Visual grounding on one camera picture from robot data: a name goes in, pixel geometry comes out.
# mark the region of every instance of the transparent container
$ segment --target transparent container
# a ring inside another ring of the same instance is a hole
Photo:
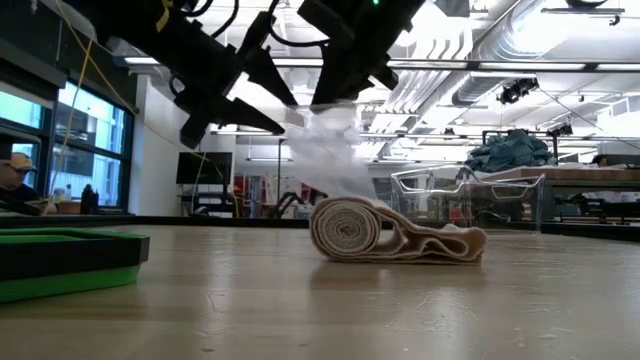
[[[539,233],[544,176],[484,182],[466,166],[438,166],[391,175],[392,207],[418,225],[447,223]]]

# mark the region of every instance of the window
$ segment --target window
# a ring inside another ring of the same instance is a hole
[[[42,106],[0,91],[0,118],[33,128],[42,127]]]
[[[67,83],[58,94],[56,134],[66,136],[68,132],[72,141],[121,154],[125,112],[87,91],[78,91],[71,126],[67,129],[76,89],[75,85]]]
[[[21,152],[28,157],[31,158],[33,165],[36,166],[38,163],[38,145],[34,144],[13,144],[12,152]],[[24,178],[24,184],[29,186],[30,188],[35,188],[36,184],[36,174],[31,171]]]
[[[53,149],[53,165],[51,181],[57,189],[66,189],[71,185],[73,200],[79,201],[87,185],[91,185],[94,192],[99,194],[98,204],[101,206],[120,205],[120,172],[121,161],[99,154],[67,147],[60,166],[62,146],[56,144]]]

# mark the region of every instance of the clear plastic sheet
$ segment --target clear plastic sheet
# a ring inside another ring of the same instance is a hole
[[[356,107],[337,104],[314,110],[299,107],[295,110],[299,116],[288,114],[285,121],[294,176],[329,196],[376,200],[367,166],[355,154],[354,146],[361,141]]]

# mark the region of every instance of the rolled towel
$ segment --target rolled towel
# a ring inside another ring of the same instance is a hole
[[[382,219],[393,224],[386,241],[380,241]],[[344,262],[478,264],[487,243],[482,229],[417,226],[383,203],[355,197],[322,201],[310,230],[320,253]]]

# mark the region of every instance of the pile of clothes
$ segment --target pile of clothes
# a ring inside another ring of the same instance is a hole
[[[487,144],[472,150],[465,165],[474,171],[494,173],[521,166],[555,164],[547,144],[529,136],[525,130],[516,129],[504,136],[492,136]]]

